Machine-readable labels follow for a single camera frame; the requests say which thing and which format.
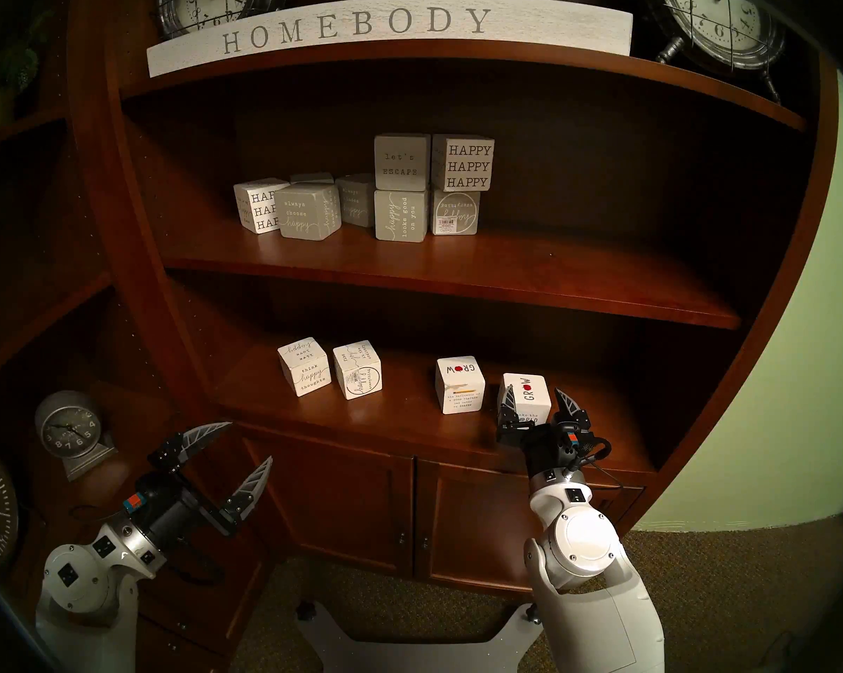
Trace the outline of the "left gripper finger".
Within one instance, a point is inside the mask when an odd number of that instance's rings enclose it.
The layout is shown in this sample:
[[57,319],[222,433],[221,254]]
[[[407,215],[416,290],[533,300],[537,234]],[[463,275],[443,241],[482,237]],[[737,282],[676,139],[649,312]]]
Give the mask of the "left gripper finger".
[[177,473],[188,461],[205,450],[232,422],[205,423],[167,438],[148,455],[153,468],[165,473]]
[[219,507],[219,532],[232,536],[255,509],[263,494],[273,459],[268,456]]

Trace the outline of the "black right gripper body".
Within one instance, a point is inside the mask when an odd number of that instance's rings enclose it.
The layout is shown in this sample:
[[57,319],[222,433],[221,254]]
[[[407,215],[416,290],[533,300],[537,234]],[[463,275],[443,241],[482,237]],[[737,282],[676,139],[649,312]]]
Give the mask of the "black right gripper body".
[[499,424],[497,442],[521,450],[527,477],[594,462],[594,434],[579,424]]

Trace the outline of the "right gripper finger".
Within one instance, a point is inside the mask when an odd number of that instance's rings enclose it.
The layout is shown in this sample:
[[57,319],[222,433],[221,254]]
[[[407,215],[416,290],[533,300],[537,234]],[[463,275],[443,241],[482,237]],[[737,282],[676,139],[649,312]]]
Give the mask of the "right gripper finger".
[[504,386],[504,389],[500,393],[498,430],[524,431],[524,422],[521,421],[517,413],[514,387],[512,386]]
[[558,405],[553,415],[553,426],[567,434],[590,433],[591,422],[585,409],[559,388],[554,388]]

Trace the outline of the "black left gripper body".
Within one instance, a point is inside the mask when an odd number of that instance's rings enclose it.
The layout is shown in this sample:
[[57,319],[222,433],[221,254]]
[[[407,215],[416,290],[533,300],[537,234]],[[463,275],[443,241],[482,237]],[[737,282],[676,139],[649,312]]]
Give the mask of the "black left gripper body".
[[152,545],[171,548],[203,524],[232,536],[243,519],[243,494],[217,507],[181,473],[151,470],[137,479],[123,508]]

